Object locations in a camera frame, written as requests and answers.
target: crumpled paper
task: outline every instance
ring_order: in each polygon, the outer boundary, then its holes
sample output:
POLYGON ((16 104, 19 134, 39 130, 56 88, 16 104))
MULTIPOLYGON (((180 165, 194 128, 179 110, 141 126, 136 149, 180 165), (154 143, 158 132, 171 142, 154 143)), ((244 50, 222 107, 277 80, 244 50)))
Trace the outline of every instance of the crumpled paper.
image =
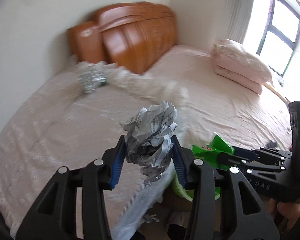
POLYGON ((143 223, 152 223, 152 222, 157 222, 159 223, 160 220, 156 218, 157 214, 153 214, 153 215, 149 215, 149 214, 145 214, 142 218, 143 223))
POLYGON ((157 181, 170 164, 173 143, 171 137, 177 124, 177 110, 167 101, 151 105, 126 122, 120 122, 128 132, 126 160, 142 166, 140 172, 147 176, 145 183, 157 181))

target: bedspread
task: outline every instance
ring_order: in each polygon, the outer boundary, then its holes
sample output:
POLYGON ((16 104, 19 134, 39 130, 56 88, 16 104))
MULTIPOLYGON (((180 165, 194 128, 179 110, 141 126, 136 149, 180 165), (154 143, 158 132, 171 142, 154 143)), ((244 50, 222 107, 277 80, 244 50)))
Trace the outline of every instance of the bedspread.
POLYGON ((271 90, 261 95, 213 72, 210 54, 177 45, 156 62, 149 73, 170 77, 187 88, 185 147, 203 146, 218 133, 230 145, 259 148, 269 141, 279 149, 292 145, 286 104, 271 90))
MULTIPOLYGON (((101 158, 125 134, 119 122, 133 117, 142 107, 149 108, 165 98, 181 109, 187 98, 186 91, 175 87, 174 82, 160 82, 124 68, 110 71, 111 84, 91 94, 83 93, 77 77, 75 71, 65 70, 50 79, 21 106, 0 134, 0 212, 11 228, 11 236, 60 166, 78 169, 101 158), (141 89, 154 84, 157 93, 141 89)), ((179 111, 176 134, 180 142, 181 120, 179 111)), ((140 167, 124 163, 118 185, 104 191, 113 239, 132 237, 143 214, 172 181, 173 172, 170 165, 158 182, 146 187, 140 167)), ((80 210, 79 190, 77 233, 82 237, 80 210)))

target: green snack wrapper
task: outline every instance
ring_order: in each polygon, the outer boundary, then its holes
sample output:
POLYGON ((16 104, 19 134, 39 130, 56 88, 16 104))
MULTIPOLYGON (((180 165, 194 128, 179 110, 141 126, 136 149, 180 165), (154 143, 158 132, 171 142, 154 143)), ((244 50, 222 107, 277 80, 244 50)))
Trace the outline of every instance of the green snack wrapper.
MULTIPOLYGON (((227 144, 217 133, 214 133, 214 136, 209 144, 200 148, 196 145, 192 146, 192 153, 198 159, 202 159, 208 162, 213 168, 227 170, 229 167, 217 162, 217 155, 220 152, 225 152, 233 155, 234 149, 229 144, 227 144)), ((189 201, 192 201, 194 196, 194 190, 184 190, 178 182, 177 175, 172 183, 172 188, 174 192, 183 198, 186 198, 189 201)), ((215 188, 215 199, 217 200, 220 197, 220 188, 215 188)))

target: bed frame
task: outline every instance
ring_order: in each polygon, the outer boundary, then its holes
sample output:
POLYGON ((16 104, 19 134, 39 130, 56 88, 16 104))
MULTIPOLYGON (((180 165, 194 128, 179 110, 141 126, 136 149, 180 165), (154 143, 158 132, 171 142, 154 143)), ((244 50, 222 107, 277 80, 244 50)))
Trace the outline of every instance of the bed frame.
POLYGON ((78 61, 117 62, 142 74, 177 44, 173 11, 150 2, 118 3, 95 11, 90 21, 67 31, 78 61))

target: human hand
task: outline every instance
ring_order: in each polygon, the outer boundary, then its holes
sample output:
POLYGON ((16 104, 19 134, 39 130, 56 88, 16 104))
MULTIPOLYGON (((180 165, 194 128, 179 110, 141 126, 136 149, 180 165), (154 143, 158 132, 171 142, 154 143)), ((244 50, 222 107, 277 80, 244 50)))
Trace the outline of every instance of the human hand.
POLYGON ((270 215, 274 218, 278 211, 281 215, 288 219, 287 229, 290 230, 300 217, 300 202, 299 203, 283 203, 276 204, 272 198, 267 203, 267 209, 270 215))

